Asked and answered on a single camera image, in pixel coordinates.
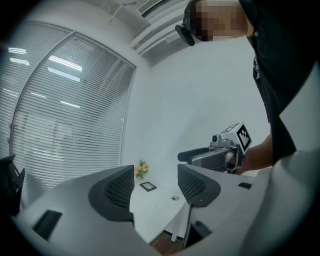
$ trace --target yellow flowers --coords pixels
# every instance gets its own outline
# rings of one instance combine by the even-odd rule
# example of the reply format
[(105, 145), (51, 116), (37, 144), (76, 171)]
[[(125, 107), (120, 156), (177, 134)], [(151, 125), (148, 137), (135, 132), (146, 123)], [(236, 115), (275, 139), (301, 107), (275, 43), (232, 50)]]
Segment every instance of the yellow flowers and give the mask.
[(140, 160), (139, 165), (134, 166), (134, 175), (136, 178), (143, 178), (147, 171), (148, 171), (148, 165), (143, 160)]

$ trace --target white wall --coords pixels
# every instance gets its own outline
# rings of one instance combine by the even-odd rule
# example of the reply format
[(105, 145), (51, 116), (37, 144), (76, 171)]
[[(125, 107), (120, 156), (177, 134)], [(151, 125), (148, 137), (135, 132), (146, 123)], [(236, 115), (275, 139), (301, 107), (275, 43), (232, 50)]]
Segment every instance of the white wall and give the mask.
[(133, 32), (121, 21), (114, 19), (109, 25), (110, 15), (77, 0), (45, 1), (27, 17), (29, 21), (46, 22), (77, 31), (114, 50), (136, 66), (127, 106), (122, 138), (123, 165), (138, 163), (142, 156), (143, 122), (141, 108), (145, 86), (149, 85), (150, 65), (129, 47)]
[(238, 38), (188, 47), (152, 68), (143, 137), (149, 180), (178, 190), (178, 153), (207, 147), (213, 134), (237, 122), (245, 123), (252, 146), (266, 138), (253, 58), (247, 39)]

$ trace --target window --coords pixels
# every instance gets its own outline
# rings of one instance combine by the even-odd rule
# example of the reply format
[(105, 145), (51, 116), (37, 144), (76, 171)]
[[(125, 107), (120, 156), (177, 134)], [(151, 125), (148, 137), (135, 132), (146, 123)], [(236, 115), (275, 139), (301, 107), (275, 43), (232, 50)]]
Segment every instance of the window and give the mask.
[(14, 163), (26, 171), (25, 206), (33, 201), (33, 179), (49, 190), (65, 180), (120, 166), (134, 70), (77, 32), (36, 67), (17, 104), (10, 137)]
[(0, 158), (9, 155), (10, 126), (30, 75), (49, 51), (71, 31), (39, 22), (24, 24), (9, 42), (0, 72)]

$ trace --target wooden floor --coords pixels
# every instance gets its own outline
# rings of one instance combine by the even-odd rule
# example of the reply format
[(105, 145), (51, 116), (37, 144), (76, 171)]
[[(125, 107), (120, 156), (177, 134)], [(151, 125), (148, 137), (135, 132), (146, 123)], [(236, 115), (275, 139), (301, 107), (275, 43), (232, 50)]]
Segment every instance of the wooden floor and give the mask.
[(163, 256), (173, 255), (182, 251), (182, 241), (176, 240), (172, 242), (171, 236), (165, 233), (161, 233), (150, 245)]

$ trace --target black shirt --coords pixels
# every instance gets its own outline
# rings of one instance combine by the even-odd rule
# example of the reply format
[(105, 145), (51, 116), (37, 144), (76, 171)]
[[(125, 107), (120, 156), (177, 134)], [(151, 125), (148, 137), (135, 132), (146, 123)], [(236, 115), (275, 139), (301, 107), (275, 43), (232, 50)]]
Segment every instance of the black shirt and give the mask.
[[(279, 115), (295, 97), (315, 64), (318, 30), (312, 30), (314, 16), (309, 9), (302, 10), (301, 3), (294, 6), (295, 3), (288, 2), (282, 7), (282, 1), (275, 0), (239, 2), (253, 26), (253, 36), (248, 37), (255, 51), (253, 79), (270, 123), (275, 164), (296, 151)], [(312, 40), (310, 33), (315, 34)]]

